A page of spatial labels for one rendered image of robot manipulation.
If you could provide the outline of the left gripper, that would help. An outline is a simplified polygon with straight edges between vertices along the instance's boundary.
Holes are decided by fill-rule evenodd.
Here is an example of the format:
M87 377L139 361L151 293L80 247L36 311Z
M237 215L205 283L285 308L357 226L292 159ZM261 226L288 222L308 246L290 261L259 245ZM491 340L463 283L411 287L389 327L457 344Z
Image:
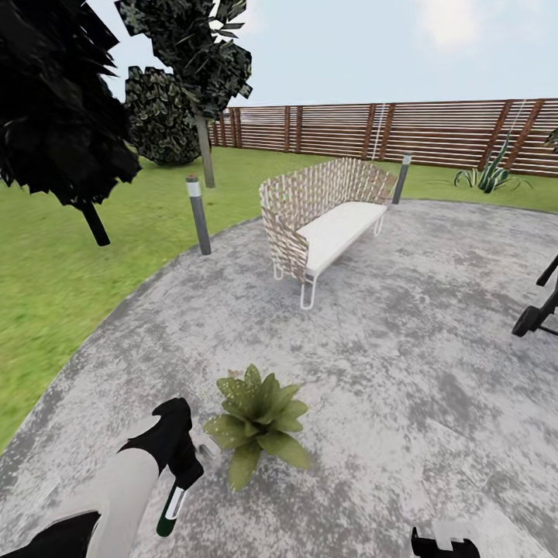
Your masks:
M196 458L193 443L189 443L184 453L171 456L167 466L169 466L170 471L179 480L184 491L188 491L193 483L204 473L201 463Z

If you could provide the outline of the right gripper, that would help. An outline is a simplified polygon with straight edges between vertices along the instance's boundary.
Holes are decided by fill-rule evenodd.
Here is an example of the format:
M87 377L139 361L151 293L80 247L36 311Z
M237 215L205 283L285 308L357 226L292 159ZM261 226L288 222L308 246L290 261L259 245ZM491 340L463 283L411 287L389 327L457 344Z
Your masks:
M413 553L420 558L481 558L477 547L469 539L463 542L451 542L452 551L438 549L434 539L418 537L416 528L412 530L411 543Z

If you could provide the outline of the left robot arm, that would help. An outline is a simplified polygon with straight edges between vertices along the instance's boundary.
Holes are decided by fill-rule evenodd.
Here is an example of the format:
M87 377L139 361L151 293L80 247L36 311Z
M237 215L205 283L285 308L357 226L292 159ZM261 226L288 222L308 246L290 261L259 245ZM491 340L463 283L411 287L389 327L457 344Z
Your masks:
M188 491L204 473L199 453L214 468L221 465L221 450L207 432L190 438L192 422L183 398L163 402L28 546L0 558L128 558L162 470L169 466Z

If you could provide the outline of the insectifuge atomizer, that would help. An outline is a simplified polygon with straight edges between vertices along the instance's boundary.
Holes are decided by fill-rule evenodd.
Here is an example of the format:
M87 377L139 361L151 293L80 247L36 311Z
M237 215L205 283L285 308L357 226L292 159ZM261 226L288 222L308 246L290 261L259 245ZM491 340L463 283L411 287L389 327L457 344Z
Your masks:
M167 537L171 534L171 531L173 531L174 523L176 523L187 493L188 491L184 491L177 479L173 484L170 495L168 495L164 512L162 512L157 525L157 534L159 534L160 537Z

